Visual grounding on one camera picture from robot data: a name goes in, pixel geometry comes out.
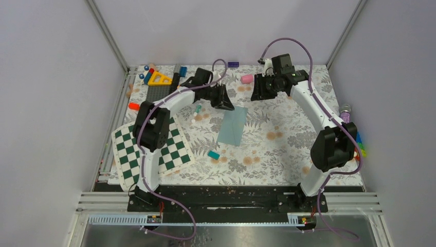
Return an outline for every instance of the red object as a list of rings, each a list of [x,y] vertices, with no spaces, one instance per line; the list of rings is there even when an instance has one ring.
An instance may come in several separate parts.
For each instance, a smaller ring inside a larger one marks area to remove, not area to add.
[[[134,111],[139,111],[139,105],[137,103],[129,103],[129,108],[134,110]]]

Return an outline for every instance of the checkerboard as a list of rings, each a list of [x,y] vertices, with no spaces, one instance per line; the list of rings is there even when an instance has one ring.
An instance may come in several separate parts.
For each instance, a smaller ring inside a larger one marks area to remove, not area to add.
[[[133,137],[134,122],[112,132],[112,148],[121,188],[128,191],[139,179],[140,150]],[[171,174],[194,163],[194,156],[176,117],[170,119],[167,144],[160,150],[159,177]]]

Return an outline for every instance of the tabletop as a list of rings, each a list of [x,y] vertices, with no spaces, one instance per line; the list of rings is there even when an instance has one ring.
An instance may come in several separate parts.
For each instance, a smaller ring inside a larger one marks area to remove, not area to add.
[[[187,66],[186,78],[181,78],[180,81],[184,82],[193,76],[198,67],[212,70],[211,65]],[[172,77],[174,66],[157,68],[160,73]],[[222,79],[233,105],[248,108],[240,146],[216,141],[224,111],[212,108],[208,101],[197,101],[177,113],[180,126],[195,156],[195,163],[160,178],[161,184],[295,186],[302,181],[313,164],[310,148],[316,132],[302,108],[285,93],[279,93],[272,100],[250,101],[253,84],[242,84],[240,78],[247,74],[261,73],[262,68],[261,65],[229,68]],[[224,66],[216,66],[215,69],[222,73]],[[295,69],[308,72],[309,67],[297,65]],[[138,72],[143,71],[143,66],[140,66]],[[327,105],[338,114],[338,102],[325,65],[314,65],[312,80]],[[148,87],[136,76],[130,102],[141,104],[146,99]],[[196,122],[192,123],[198,105],[202,108],[195,117]],[[136,111],[128,109],[124,124],[135,121],[136,115]],[[220,154],[219,160],[208,157],[210,150]],[[352,171],[356,167],[355,160],[352,160],[341,171]],[[117,179],[117,169],[113,166],[110,181],[113,184]],[[363,181],[360,173],[335,175],[328,185],[358,186],[363,185]]]

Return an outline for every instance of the wall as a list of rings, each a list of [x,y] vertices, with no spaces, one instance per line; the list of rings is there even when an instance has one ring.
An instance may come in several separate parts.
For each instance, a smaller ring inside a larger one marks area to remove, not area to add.
[[[281,37],[305,44],[315,64],[326,64],[359,0],[96,0],[130,65],[210,64],[217,58],[256,64],[266,45]],[[292,53],[308,64],[296,44],[280,41],[267,53]]]
[[[434,245],[435,11],[433,0],[369,1],[330,70],[395,246]]]
[[[0,246],[61,246],[123,71],[85,1],[1,1],[0,25]]]

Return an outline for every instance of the table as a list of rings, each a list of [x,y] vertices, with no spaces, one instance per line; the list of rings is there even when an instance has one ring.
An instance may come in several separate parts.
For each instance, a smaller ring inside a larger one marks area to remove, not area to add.
[[[198,67],[211,70],[211,65],[187,66],[184,82],[193,76]],[[159,72],[172,76],[174,66],[157,66]],[[295,186],[309,172],[312,165],[310,148],[316,133],[309,119],[297,103],[285,93],[276,99],[250,101],[252,84],[242,84],[243,75],[261,73],[261,65],[242,65],[227,70],[222,83],[227,86],[227,93],[234,106],[247,107],[247,122],[239,147],[217,143],[216,139],[224,116],[223,110],[210,106],[208,101],[198,101],[183,108],[177,118],[185,133],[195,156],[195,164],[160,179],[167,185],[286,185]],[[295,66],[297,70],[308,66]],[[224,70],[222,65],[215,68]],[[336,113],[338,103],[325,65],[314,65],[313,83]],[[147,96],[148,86],[141,83],[138,75],[133,86],[130,102],[141,104]],[[202,110],[192,123],[197,105]],[[135,121],[136,111],[128,109],[124,124]],[[207,156],[209,150],[220,154],[218,161]],[[357,164],[353,160],[341,171],[352,171]],[[110,184],[118,180],[117,169],[111,169]],[[360,186],[363,185],[360,173],[354,175],[332,176],[328,185]]]

